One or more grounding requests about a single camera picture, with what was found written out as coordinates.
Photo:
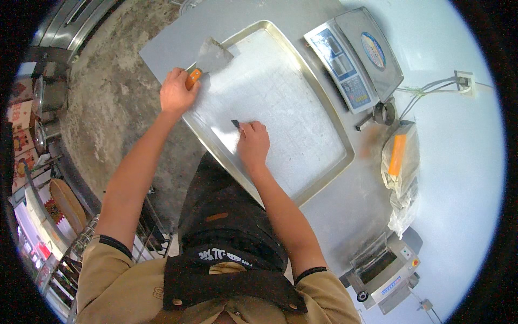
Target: metal blade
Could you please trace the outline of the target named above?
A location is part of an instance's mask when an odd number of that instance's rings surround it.
[[[220,43],[209,37],[199,49],[196,67],[203,73],[209,73],[225,67],[233,58],[234,56]]]

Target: tray rim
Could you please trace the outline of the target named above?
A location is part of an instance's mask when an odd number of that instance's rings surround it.
[[[340,161],[338,161],[330,170],[328,170],[325,174],[316,179],[310,186],[304,189],[299,195],[296,197],[291,197],[291,199],[295,202],[298,207],[303,206],[307,203],[312,197],[322,191],[327,185],[329,185],[333,180],[335,180],[340,174],[342,174],[354,161],[355,151],[354,148],[349,141],[349,137],[347,136],[347,132],[345,127],[343,126],[343,122],[338,115],[336,108],[333,103],[329,99],[329,96],[324,91],[324,88],[317,80],[316,75],[313,73],[311,68],[308,66],[307,62],[302,58],[297,49],[293,46],[293,44],[288,40],[288,38],[280,31],[280,29],[269,20],[259,20],[256,21],[247,27],[243,28],[241,31],[235,33],[230,36],[220,44],[224,48],[229,48],[232,45],[235,45],[239,41],[244,38],[250,36],[251,34],[259,31],[265,30],[269,33],[272,38],[281,46],[284,51],[289,52],[297,61],[300,68],[299,71],[304,76],[306,82],[310,85],[312,90],[315,92],[317,98],[320,100],[320,103],[326,110],[329,119],[331,120],[335,130],[338,133],[338,136],[343,144],[345,154]],[[196,62],[194,62],[191,66],[189,66],[186,70],[192,71],[196,67]],[[187,124],[187,126],[191,129],[191,131],[198,137],[199,141],[205,146],[205,148],[214,156],[214,158],[219,162],[219,164],[241,185],[243,188],[248,191],[248,193],[262,206],[264,207],[263,201],[257,191],[256,187],[252,183],[250,177],[241,172],[241,170],[236,166],[224,153],[221,151],[217,145],[214,143],[210,143],[210,136],[203,129],[203,127],[199,127],[199,124],[194,120],[194,118],[189,114],[183,114],[183,121]]]

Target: orange wooden handle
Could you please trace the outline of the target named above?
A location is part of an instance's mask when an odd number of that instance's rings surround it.
[[[388,174],[398,176],[403,164],[405,156],[405,145],[407,143],[406,134],[396,135],[394,138],[394,147],[392,148],[392,157],[388,166]]]
[[[191,90],[193,85],[196,83],[196,81],[202,76],[202,70],[199,68],[195,68],[194,71],[191,72],[191,74],[187,77],[187,80],[185,81],[185,87],[187,90]]]

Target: plastic bag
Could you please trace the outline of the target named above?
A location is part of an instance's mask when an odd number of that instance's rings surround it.
[[[414,221],[418,213],[419,189],[416,177],[409,185],[408,190],[401,195],[401,197],[398,198],[396,196],[396,192],[394,190],[392,191],[390,196],[390,205],[394,210],[392,211],[390,221],[387,226],[396,232],[399,239],[402,239],[403,233]]]
[[[402,125],[381,152],[381,177],[399,199],[407,192],[419,169],[419,141],[415,123]]]

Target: hand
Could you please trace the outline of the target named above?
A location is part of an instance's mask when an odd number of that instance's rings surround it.
[[[187,90],[187,76],[187,72],[179,67],[167,74],[160,89],[160,105],[163,112],[176,112],[181,115],[194,103],[200,83],[197,81],[191,90]]]
[[[258,121],[239,123],[241,137],[237,143],[239,157],[250,176],[266,169],[266,156],[270,148],[270,137],[266,126]]]

